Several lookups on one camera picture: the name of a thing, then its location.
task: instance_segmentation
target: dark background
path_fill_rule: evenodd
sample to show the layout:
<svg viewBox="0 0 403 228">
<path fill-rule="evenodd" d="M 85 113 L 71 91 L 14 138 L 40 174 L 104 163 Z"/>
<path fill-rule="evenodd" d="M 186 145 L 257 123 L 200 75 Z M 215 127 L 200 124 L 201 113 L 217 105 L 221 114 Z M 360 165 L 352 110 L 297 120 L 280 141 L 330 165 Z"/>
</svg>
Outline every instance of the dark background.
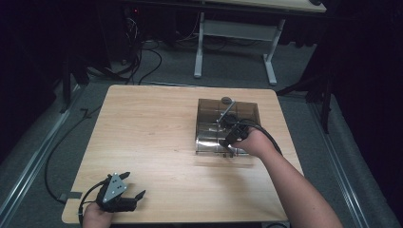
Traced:
<svg viewBox="0 0 403 228">
<path fill-rule="evenodd" d="M 324 4 L 328 15 L 359 20 L 326 24 L 289 19 L 280 43 L 317 44 L 302 80 L 332 75 L 333 93 L 361 154 L 402 223 L 402 2 Z M 1 162 L 55 99 L 53 88 L 62 79 L 68 51 L 110 67 L 110 61 L 127 58 L 127 43 L 118 5 L 20 0 L 2 2 L 0 10 Z M 183 34 L 192 30 L 197 15 L 173 9 L 140 10 L 144 39 L 161 39 L 170 46 L 175 46 L 176 30 Z"/>
</svg>

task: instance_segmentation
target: person's right arm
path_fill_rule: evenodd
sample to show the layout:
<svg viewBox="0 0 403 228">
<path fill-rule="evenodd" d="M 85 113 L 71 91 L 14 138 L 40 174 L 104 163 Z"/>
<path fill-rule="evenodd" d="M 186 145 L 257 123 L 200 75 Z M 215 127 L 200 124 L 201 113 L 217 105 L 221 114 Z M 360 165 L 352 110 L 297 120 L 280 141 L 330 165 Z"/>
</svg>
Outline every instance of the person's right arm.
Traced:
<svg viewBox="0 0 403 228">
<path fill-rule="evenodd" d="M 247 139 L 232 146 L 261 159 L 293 227 L 342 227 L 325 198 L 277 152 L 259 130 L 251 128 Z"/>
</svg>

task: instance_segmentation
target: transparent box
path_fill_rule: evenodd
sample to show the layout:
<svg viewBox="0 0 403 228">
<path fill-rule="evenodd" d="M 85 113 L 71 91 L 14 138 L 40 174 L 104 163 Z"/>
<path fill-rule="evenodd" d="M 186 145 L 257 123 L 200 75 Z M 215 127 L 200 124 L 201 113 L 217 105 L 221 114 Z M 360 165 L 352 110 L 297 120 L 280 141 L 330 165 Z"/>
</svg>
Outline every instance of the transparent box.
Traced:
<svg viewBox="0 0 403 228">
<path fill-rule="evenodd" d="M 226 148 L 219 144 L 220 140 L 225 140 L 228 135 L 225 129 L 217 123 L 221 113 L 223 113 L 229 104 L 224 104 L 221 100 L 199 99 L 198 115 L 196 120 L 196 154 L 208 152 L 222 154 L 226 157 L 231 154 Z M 235 114 L 239 119 L 252 120 L 260 124 L 258 104 L 235 102 L 228 111 L 228 114 Z M 242 149 L 231 148 L 236 155 L 247 154 Z"/>
</svg>

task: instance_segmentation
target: cable on floor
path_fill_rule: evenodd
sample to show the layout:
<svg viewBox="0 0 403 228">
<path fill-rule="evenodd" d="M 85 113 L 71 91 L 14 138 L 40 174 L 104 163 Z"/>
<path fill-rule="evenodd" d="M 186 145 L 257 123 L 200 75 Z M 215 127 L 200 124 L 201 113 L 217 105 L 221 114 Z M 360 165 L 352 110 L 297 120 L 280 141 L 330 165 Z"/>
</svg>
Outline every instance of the cable on floor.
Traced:
<svg viewBox="0 0 403 228">
<path fill-rule="evenodd" d="M 48 184 L 48 166 L 49 166 L 50 159 L 51 159 L 52 155 L 54 154 L 54 152 L 56 151 L 56 149 L 59 147 L 59 145 L 60 145 L 60 144 L 65 140 L 65 138 L 71 133 L 71 131 L 73 131 L 73 130 L 74 130 L 78 125 L 80 125 L 83 121 L 85 121 L 85 120 L 87 120 L 88 118 L 90 118 L 92 114 L 94 114 L 95 112 L 99 111 L 99 110 L 101 109 L 101 107 L 102 107 L 101 105 L 98 106 L 98 107 L 95 108 L 93 111 L 91 111 L 89 114 L 85 115 L 85 116 L 83 117 L 83 119 L 81 119 L 79 122 L 77 122 L 73 127 L 71 127 L 71 129 L 69 129 L 69 130 L 66 132 L 66 134 L 62 137 L 62 139 L 61 139 L 58 143 L 56 143 L 56 144 L 53 146 L 53 148 L 52 148 L 52 150 L 50 151 L 50 154 L 49 154 L 49 156 L 48 156 L 48 158 L 47 158 L 47 161 L 46 161 L 46 164 L 45 164 L 45 175 L 44 175 L 45 187 L 47 188 L 47 191 L 48 191 L 49 195 L 50 195 L 54 200 L 56 200 L 56 201 L 58 201 L 58 202 L 60 202 L 60 203 L 66 204 L 66 200 L 67 200 L 67 199 L 61 199 L 61 198 L 56 197 L 56 195 L 55 195 L 55 194 L 51 191 L 51 189 L 50 189 L 50 186 L 49 186 L 49 184 Z"/>
</svg>

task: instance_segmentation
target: desk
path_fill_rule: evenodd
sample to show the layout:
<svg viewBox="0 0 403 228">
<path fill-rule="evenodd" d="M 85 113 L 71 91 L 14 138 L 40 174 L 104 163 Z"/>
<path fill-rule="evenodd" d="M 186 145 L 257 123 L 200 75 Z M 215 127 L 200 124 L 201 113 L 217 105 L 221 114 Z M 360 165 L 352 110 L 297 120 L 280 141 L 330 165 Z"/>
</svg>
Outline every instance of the desk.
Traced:
<svg viewBox="0 0 403 228">
<path fill-rule="evenodd" d="M 302 173 L 273 90 L 113 85 L 71 191 L 85 193 L 107 174 L 128 171 L 125 195 L 146 193 L 134 212 L 117 213 L 114 223 L 287 220 L 259 159 L 196 155 L 199 98 L 224 96 L 257 103 L 261 125 Z M 97 193 L 87 200 L 95 200 Z M 63 222 L 78 223 L 79 203 L 67 201 Z"/>
<path fill-rule="evenodd" d="M 300 10 L 307 12 L 325 12 L 326 8 L 321 4 L 315 6 L 309 0 L 206 0 L 205 2 L 223 3 L 230 5 L 242 5 L 258 8 L 273 8 L 277 10 Z M 216 20 L 204 20 L 204 13 L 201 13 L 199 26 L 199 45 L 196 53 L 195 78 L 202 76 L 203 58 L 203 36 L 214 35 L 240 39 L 251 39 L 259 41 L 270 41 L 271 45 L 267 54 L 263 54 L 263 62 L 266 67 L 269 84 L 275 86 L 277 79 L 273 70 L 272 58 L 278 44 L 279 37 L 283 30 L 285 19 L 281 18 L 276 26 L 258 26 L 243 23 L 222 22 Z"/>
</svg>

